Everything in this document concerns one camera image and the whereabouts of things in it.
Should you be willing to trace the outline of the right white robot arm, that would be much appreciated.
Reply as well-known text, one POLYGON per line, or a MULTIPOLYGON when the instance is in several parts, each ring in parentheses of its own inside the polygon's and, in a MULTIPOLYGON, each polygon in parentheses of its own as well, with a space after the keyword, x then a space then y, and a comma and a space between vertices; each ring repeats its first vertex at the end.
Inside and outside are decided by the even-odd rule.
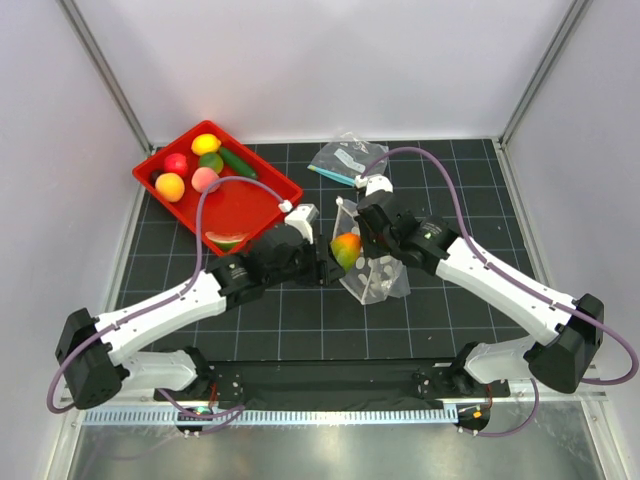
POLYGON ((603 317, 600 300, 585 294, 562 310, 566 295, 466 240, 442 218, 417 219, 391 192, 377 191, 360 200, 356 221, 366 256, 389 255, 453 283, 526 331, 516 340, 466 344, 451 365, 450 382, 457 393, 472 396, 485 384, 527 378, 564 394, 577 390, 602 341, 596 328, 603 317))

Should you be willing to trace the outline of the white-spotted clear zip bag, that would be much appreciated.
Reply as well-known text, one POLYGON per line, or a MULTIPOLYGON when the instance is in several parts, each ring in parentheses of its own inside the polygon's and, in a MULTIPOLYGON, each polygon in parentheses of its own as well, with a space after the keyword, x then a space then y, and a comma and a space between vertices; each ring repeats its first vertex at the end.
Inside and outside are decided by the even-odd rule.
MULTIPOLYGON (((331 241, 340 234, 359 235, 356 204, 342 197, 336 198, 337 214, 331 241)), ((406 267, 387 255, 378 259, 360 257, 355 266, 340 279, 341 285, 362 305, 384 302, 388 298, 403 298, 410 294, 406 267)))

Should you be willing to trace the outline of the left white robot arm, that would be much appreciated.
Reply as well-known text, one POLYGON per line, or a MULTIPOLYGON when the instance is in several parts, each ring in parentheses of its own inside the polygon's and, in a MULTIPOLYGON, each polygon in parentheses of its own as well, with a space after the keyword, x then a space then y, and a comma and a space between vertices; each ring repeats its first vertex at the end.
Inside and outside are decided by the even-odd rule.
POLYGON ((99 316, 81 308, 67 317, 59 337, 54 352, 59 368, 47 407, 60 412, 54 403, 60 382, 72 407, 102 405, 139 378, 126 363, 156 340, 258 300, 273 286, 291 281, 326 286, 344 275, 325 236, 309 241, 296 228, 278 224, 248 250, 198 265, 191 278, 143 302, 99 316))

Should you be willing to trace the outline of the green orange toy mango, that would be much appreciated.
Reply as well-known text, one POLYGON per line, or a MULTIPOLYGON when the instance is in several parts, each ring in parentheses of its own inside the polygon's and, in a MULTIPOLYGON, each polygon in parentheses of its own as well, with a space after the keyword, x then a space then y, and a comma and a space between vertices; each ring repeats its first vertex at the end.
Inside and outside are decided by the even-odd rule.
POLYGON ((337 235, 330 242, 331 252, 338 265, 349 272, 356 264, 361 254, 362 244, 359 235, 347 232, 337 235))

